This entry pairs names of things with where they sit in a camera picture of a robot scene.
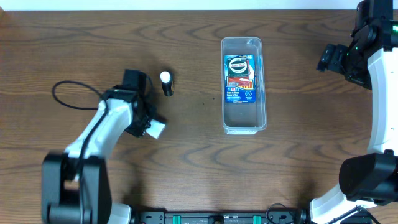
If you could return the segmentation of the blue Kool Fever box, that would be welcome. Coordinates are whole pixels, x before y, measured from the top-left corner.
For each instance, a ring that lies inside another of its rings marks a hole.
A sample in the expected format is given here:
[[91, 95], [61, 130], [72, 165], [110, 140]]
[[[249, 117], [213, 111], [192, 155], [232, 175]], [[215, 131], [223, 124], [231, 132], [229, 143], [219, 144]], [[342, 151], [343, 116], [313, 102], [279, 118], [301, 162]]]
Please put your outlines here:
[[[227, 82], [227, 60], [235, 57], [246, 57], [249, 60], [249, 64], [254, 69], [254, 89], [246, 90], [237, 86], [228, 86]], [[225, 55], [224, 56], [224, 97], [226, 103], [255, 103], [256, 102], [256, 72], [255, 62], [253, 54], [242, 54], [242, 55]]]

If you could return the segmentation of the red medicine box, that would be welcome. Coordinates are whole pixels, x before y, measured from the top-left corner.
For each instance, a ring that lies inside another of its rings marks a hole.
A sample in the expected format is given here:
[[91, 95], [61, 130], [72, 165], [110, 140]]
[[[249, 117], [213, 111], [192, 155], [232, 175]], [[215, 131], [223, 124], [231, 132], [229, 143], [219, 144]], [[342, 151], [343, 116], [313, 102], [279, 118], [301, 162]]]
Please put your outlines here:
[[228, 86], [237, 86], [246, 90], [254, 89], [254, 69], [249, 64], [249, 75], [247, 78], [230, 78], [227, 74], [227, 82]]

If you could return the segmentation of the green round tin box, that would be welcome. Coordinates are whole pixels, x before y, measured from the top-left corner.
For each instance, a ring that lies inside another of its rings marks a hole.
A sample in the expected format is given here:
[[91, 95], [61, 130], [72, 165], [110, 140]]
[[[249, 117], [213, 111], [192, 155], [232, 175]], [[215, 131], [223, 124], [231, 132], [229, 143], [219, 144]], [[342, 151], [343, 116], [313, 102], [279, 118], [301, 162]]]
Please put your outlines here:
[[246, 57], [235, 57], [227, 60], [228, 76], [230, 78], [247, 78], [249, 64]]

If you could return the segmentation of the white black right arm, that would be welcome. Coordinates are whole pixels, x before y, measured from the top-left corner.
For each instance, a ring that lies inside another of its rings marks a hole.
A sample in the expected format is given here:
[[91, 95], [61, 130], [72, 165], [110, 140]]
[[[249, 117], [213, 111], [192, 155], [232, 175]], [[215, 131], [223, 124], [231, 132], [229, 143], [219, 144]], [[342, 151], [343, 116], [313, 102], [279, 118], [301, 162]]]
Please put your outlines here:
[[377, 223], [369, 209], [397, 202], [397, 20], [392, 0], [363, 0], [348, 46], [328, 44], [318, 71], [371, 91], [366, 154], [345, 160], [338, 183], [313, 199], [307, 223]]

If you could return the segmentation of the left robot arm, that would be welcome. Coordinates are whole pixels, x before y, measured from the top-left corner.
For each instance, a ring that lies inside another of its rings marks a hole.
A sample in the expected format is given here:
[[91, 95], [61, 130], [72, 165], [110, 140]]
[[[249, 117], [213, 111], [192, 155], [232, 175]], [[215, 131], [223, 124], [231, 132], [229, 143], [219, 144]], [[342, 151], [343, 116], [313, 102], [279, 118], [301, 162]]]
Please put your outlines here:
[[125, 70], [121, 84], [100, 93], [96, 114], [61, 154], [42, 163], [44, 223], [138, 223], [132, 208], [111, 197], [106, 161], [123, 133], [158, 139], [164, 123], [149, 102], [149, 76]]

